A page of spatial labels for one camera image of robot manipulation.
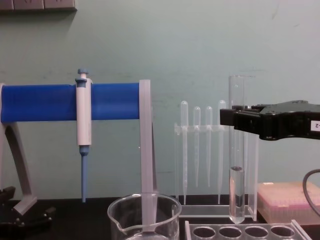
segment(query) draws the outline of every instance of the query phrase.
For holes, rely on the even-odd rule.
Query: pipette tip box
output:
[[[320,207],[320,188],[311,182],[307,190],[312,201]],[[302,182],[264,182],[258,185],[257,210],[267,223],[290,223],[318,225],[318,217],[309,206]]]

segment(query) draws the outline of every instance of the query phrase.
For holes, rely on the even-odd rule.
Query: transfer pipette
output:
[[[198,187],[199,175],[199,132],[201,125],[201,109],[196,106],[193,109],[193,126],[194,126],[194,169],[195,169],[195,186]]]
[[[211,165],[211,130],[212,130],[212,107],[207,106],[205,109],[206,125],[206,171],[208,187],[210,187],[210,165]]]
[[[225,109],[227,107],[224,100],[219,101],[218,105],[218,119],[217,124],[219,125],[219,154],[218,154],[218,204],[220,204],[220,196],[222,189],[222,178],[224,170],[224,129],[220,125],[220,109]]]
[[[182,160],[183,160],[183,170],[182,170],[182,181],[183,181],[183,202],[186,204],[187,188],[188,188],[188,103],[182,101],[180,105],[180,121],[182,129]]]

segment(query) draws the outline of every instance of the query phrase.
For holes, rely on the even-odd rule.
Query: blue pipette tip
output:
[[[82,196],[82,202],[86,202],[86,196],[87,196],[87,158],[88,155],[81,157],[81,196]]]

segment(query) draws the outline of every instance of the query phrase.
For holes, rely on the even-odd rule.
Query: electrical outlet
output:
[[[75,0],[44,0],[45,9],[76,9]]]
[[[44,9],[44,0],[13,0],[14,10]]]
[[[0,11],[7,11],[14,9],[13,0],[0,0]]]

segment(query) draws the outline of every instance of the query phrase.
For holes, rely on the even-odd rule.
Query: test tube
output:
[[[180,104],[180,121],[182,130],[182,181],[183,181],[183,202],[186,204],[187,188],[188,188],[188,103],[182,101]]]
[[[207,106],[205,109],[205,125],[206,125],[206,171],[208,179],[208,187],[210,187],[210,168],[211,168],[211,130],[212,130],[212,107]]]
[[[229,77],[229,108],[245,105],[245,76]],[[244,132],[229,127],[229,215],[235,224],[245,220]]]
[[[201,109],[196,106],[193,109],[193,127],[194,127],[194,170],[195,186],[198,187],[199,176],[199,132],[201,125]]]

